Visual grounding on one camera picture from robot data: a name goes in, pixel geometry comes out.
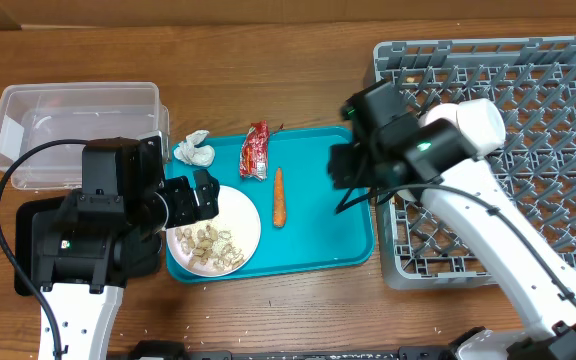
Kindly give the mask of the white tissue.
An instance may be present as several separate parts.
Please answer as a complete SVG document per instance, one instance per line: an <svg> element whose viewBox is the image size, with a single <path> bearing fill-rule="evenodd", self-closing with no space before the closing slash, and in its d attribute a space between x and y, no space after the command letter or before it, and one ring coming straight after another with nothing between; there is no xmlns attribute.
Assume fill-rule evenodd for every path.
<svg viewBox="0 0 576 360"><path fill-rule="evenodd" d="M209 135L208 130L196 130L187 135L173 150L174 157L187 165L209 167L216 155L211 145L203 145Z"/></svg>

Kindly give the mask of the red snack wrapper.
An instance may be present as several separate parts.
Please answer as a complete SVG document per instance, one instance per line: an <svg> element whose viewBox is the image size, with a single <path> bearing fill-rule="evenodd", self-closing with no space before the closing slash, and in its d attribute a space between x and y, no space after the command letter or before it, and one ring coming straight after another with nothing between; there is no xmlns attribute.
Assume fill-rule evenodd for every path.
<svg viewBox="0 0 576 360"><path fill-rule="evenodd" d="M251 123L239 154L239 175L263 181L267 178L268 146L272 135L284 129L281 124L271 131L265 120Z"/></svg>

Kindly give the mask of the orange carrot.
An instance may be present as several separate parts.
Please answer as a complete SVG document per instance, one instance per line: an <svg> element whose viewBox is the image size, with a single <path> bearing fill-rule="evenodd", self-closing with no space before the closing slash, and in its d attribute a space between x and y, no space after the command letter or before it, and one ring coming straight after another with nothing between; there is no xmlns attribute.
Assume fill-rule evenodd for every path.
<svg viewBox="0 0 576 360"><path fill-rule="evenodd" d="M283 228L287 220L287 210L281 168L278 168L275 173L273 200L273 224L277 228Z"/></svg>

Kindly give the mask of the small white cup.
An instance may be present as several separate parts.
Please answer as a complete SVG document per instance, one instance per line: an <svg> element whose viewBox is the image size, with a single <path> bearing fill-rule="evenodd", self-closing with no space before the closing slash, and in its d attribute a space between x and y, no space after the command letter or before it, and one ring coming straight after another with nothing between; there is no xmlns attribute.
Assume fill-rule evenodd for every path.
<svg viewBox="0 0 576 360"><path fill-rule="evenodd" d="M414 196L414 194L410 190L407 190L407 189L399 190L397 192L397 195L405 201L417 202L417 198Z"/></svg>

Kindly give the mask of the white bowl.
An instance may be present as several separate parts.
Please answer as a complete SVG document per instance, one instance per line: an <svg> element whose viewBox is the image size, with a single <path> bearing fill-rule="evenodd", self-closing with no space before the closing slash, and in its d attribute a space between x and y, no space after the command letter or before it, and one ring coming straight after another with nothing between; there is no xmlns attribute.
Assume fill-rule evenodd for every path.
<svg viewBox="0 0 576 360"><path fill-rule="evenodd" d="M489 99L460 103L456 119L460 132L475 147L478 156L486 156L504 145L505 125L498 108Z"/></svg>

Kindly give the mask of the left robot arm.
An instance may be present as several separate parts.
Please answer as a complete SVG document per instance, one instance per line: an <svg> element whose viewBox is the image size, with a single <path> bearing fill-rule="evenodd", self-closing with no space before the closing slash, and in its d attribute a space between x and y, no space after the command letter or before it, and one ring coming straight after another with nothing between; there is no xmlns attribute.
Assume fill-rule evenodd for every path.
<svg viewBox="0 0 576 360"><path fill-rule="evenodd" d="M88 140L82 185L33 218L31 278L46 298L64 359L102 359L131 278L160 268L161 234L219 213L206 170L164 176L156 139Z"/></svg>

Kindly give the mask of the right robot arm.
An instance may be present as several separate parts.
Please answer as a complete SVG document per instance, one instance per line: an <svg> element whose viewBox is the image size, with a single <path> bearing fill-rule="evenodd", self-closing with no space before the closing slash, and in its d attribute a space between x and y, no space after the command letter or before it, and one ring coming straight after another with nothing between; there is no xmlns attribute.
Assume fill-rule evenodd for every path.
<svg viewBox="0 0 576 360"><path fill-rule="evenodd" d="M418 116L394 83L353 94L342 116L350 143L330 149L337 189L421 203L464 241L519 314L522 328L474 328L445 359L576 359L576 271L549 246L496 181L487 156L506 129L488 99L443 104Z"/></svg>

